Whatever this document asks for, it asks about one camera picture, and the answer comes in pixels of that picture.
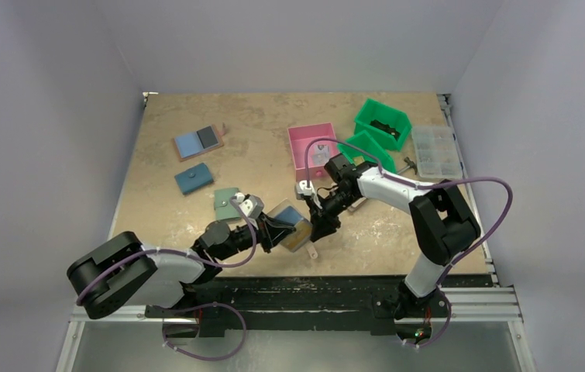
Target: gray wall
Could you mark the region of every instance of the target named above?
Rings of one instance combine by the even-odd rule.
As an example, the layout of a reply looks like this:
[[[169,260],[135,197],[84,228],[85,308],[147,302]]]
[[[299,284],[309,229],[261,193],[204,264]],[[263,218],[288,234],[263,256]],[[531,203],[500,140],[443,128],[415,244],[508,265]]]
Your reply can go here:
[[[52,370],[141,113],[91,0],[0,1],[0,371]]]
[[[143,90],[450,92],[502,0],[98,0]]]
[[[470,174],[515,190],[491,252],[539,369],[585,370],[585,2],[505,2],[453,98]],[[504,192],[475,192],[490,226]]]

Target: black base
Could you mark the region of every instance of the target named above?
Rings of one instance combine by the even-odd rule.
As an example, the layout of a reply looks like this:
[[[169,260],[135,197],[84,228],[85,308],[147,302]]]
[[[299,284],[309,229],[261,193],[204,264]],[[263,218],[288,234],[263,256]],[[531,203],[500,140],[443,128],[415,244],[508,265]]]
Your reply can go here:
[[[222,302],[239,310],[249,329],[293,331],[369,331],[373,336],[397,334],[393,314],[397,286],[404,275],[351,277],[217,277],[194,286],[185,305]],[[443,287],[492,287],[490,275],[449,275]],[[432,316],[445,317],[446,308],[430,304]],[[147,307],[147,318],[193,317],[173,309]],[[423,318],[424,314],[410,314]],[[205,308],[200,337],[221,337],[242,324],[222,308]]]

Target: green card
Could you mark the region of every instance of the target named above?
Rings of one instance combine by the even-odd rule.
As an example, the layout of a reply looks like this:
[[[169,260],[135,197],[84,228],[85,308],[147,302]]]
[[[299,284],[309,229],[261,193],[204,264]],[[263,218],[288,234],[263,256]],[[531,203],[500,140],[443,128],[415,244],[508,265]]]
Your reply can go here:
[[[215,219],[217,221],[231,221],[239,219],[239,213],[229,203],[230,198],[239,192],[238,188],[222,188],[215,190]]]

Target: wooden table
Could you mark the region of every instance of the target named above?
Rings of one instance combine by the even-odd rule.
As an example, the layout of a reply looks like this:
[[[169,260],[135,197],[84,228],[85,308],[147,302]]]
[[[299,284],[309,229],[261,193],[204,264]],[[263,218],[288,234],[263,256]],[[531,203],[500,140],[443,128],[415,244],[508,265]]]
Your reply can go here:
[[[134,231],[144,242],[188,248],[214,220],[213,191],[238,187],[260,196],[268,211],[285,198],[306,215],[294,199],[294,166],[287,128],[333,123],[345,140],[353,134],[358,110],[366,98],[400,109],[413,126],[444,126],[434,93],[263,93],[221,95],[151,95],[115,216],[114,234]],[[171,140],[204,126],[225,123],[224,147],[180,162]],[[409,136],[399,153],[389,152],[398,166],[415,159]],[[215,183],[183,196],[174,175],[204,162]],[[414,177],[413,172],[404,174]],[[315,182],[329,185],[328,181]],[[408,274],[419,254],[411,217],[379,201],[368,201],[356,213],[340,216],[342,228],[315,243],[318,258],[306,250],[290,253],[260,247],[247,265],[226,269],[226,276],[308,276]],[[226,262],[242,260],[241,252]],[[486,273],[481,249],[459,262],[453,273]]]

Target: green bin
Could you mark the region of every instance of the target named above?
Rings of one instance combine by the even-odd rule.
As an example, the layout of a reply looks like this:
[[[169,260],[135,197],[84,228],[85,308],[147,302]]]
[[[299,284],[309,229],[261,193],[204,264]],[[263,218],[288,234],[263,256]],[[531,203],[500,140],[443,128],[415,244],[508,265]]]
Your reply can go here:
[[[399,137],[395,139],[392,134],[373,127],[371,124],[373,120],[378,120],[397,130]],[[367,131],[386,150],[401,150],[406,137],[411,132],[411,121],[408,120],[408,116],[405,113],[381,102],[374,101],[372,98],[368,98],[365,101],[354,122],[356,123],[354,134]]]
[[[358,132],[357,134],[348,138],[346,142],[350,145],[358,147],[359,149],[365,150],[368,153],[371,153],[375,157],[378,157],[379,160],[381,160],[381,165],[384,166],[386,171],[395,173],[396,170],[393,158],[388,155],[388,152],[386,152],[386,150],[384,150],[384,148],[381,147],[381,145],[379,145],[367,131]],[[362,154],[360,151],[352,149],[351,147],[338,144],[338,150],[345,154],[347,159],[349,159],[352,164],[354,163],[354,157],[363,157],[365,160],[376,163],[376,161],[371,157],[368,157]]]

